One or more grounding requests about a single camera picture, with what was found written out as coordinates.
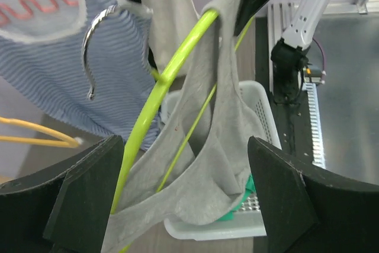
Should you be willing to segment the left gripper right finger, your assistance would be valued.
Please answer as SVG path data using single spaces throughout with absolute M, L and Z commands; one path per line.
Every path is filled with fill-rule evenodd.
M 378 252 L 378 186 L 250 137 L 248 158 L 269 252 Z

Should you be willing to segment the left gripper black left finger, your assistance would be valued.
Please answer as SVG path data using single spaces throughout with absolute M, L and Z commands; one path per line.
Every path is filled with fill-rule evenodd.
M 1 252 L 100 252 L 123 152 L 110 136 L 1 184 Z

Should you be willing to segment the green tank top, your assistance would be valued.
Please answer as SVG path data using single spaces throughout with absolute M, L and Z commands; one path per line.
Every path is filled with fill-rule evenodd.
M 253 193 L 256 193 L 256 188 L 255 188 L 255 183 L 253 181 L 253 177 L 252 175 L 250 175 L 246 182 L 245 193 L 242 197 L 241 202 L 236 207 L 234 207 L 231 211 L 229 211 L 227 214 L 219 218 L 217 221 L 233 220 L 234 213 L 237 212 L 242 207 L 243 203 L 246 202 L 248 197 Z

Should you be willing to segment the blue striped tank top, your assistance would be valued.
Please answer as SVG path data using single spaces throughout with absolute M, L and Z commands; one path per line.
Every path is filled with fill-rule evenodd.
M 128 139 L 155 85 L 152 11 L 131 0 L 78 1 L 1 27 L 1 76 L 54 119 Z

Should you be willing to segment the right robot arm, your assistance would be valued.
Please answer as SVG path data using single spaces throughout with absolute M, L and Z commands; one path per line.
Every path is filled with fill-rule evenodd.
M 235 24 L 235 35 L 247 26 L 248 20 L 269 0 L 241 0 Z M 302 71 L 308 60 L 304 51 L 309 48 L 320 17 L 329 0 L 301 0 L 290 24 L 282 32 L 280 40 L 271 52 L 271 60 L 276 64 L 276 73 L 289 77 Z

